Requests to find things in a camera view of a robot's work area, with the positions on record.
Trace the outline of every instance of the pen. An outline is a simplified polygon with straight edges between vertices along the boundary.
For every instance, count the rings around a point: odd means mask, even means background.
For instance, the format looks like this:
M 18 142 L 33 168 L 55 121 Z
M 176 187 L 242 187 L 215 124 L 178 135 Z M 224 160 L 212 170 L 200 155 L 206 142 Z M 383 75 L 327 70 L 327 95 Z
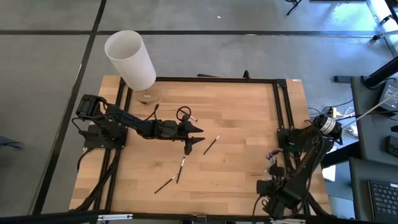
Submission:
M 193 116 L 190 116 L 192 119 L 194 119 L 196 122 L 198 121 L 196 118 L 194 118 Z
M 218 139 L 219 137 L 220 137 L 220 135 L 218 135 L 217 138 L 214 139 L 214 141 L 213 141 L 213 142 L 210 144 L 210 146 L 206 149 L 206 151 L 203 153 L 203 155 L 206 154 L 206 152 L 210 149 L 210 147 L 214 144 L 214 142 L 217 141 L 217 139 Z
M 157 189 L 157 191 L 155 191 L 155 194 L 157 192 L 159 192 L 160 190 L 162 190 L 162 188 L 164 188 L 167 184 L 169 184 L 178 174 L 175 174 L 172 178 L 170 178 L 169 181 L 167 181 L 164 185 L 162 185 L 159 189 Z
M 178 177 L 177 177 L 177 184 L 178 184 L 178 181 L 180 180 L 182 167 L 184 166 L 184 161 L 185 161 L 185 156 L 184 156 L 184 158 L 182 158 L 182 163 L 181 163 L 180 170 L 178 172 Z

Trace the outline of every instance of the white cylinder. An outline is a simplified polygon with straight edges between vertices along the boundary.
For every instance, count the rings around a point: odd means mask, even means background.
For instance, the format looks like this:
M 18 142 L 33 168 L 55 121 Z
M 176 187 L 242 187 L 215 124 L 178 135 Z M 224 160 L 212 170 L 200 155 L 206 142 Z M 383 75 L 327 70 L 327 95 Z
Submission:
M 154 84 L 155 68 L 137 32 L 123 30 L 113 34 L 105 43 L 105 53 L 133 90 L 146 90 Z

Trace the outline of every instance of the wooden tabletop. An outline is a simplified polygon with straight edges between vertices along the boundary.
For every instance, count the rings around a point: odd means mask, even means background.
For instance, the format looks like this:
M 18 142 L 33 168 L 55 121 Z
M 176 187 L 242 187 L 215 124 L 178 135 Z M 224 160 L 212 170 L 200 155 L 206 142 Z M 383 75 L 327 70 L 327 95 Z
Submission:
M 118 76 L 104 76 L 99 95 L 114 103 Z M 309 119 L 300 80 L 287 80 L 290 104 L 296 128 L 308 126 Z M 265 155 L 278 148 L 278 128 L 274 92 L 271 84 L 262 83 L 198 83 L 156 82 L 161 91 L 158 119 L 175 118 L 176 110 L 189 106 L 204 130 L 192 134 L 206 139 L 193 146 L 186 157 L 178 184 L 169 183 L 181 165 L 182 142 L 146 140 L 129 130 L 122 150 L 111 210 L 130 213 L 187 213 L 208 215 L 251 215 L 257 199 L 256 181 L 268 178 L 270 166 Z M 284 104 L 282 91 L 281 103 Z M 142 119 L 150 115 L 154 105 L 143 105 L 133 97 L 129 112 Z M 217 135 L 213 147 L 203 155 Z M 79 206 L 98 181 L 104 150 L 95 149 L 81 162 L 70 208 Z M 322 172 L 313 175 L 310 191 L 328 212 L 330 205 Z M 106 198 L 107 186 L 103 198 Z M 256 215 L 266 215 L 258 203 Z

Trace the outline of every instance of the gray floor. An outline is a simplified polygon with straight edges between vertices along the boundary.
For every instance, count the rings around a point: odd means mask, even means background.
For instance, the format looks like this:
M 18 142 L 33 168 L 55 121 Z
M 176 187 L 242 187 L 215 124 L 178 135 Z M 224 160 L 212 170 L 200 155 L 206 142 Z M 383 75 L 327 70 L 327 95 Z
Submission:
M 91 30 L 99 0 L 3 0 L 1 29 Z M 365 2 L 303 0 L 108 1 L 100 30 L 376 30 Z M 116 75 L 97 36 L 80 96 L 97 94 L 103 75 Z M 205 73 L 241 77 L 299 78 L 308 106 L 322 109 L 352 99 L 349 84 L 334 75 L 369 75 L 392 55 L 384 41 L 369 37 L 144 35 L 158 76 Z M 0 149 L 0 216 L 29 212 L 38 181 L 68 100 L 88 36 L 0 35 L 0 135 L 25 143 Z M 341 113 L 352 105 L 339 108 Z M 356 139 L 345 132 L 345 143 Z M 70 126 L 44 212 L 68 209 L 83 138 Z M 352 199 L 348 168 L 339 165 L 331 196 Z

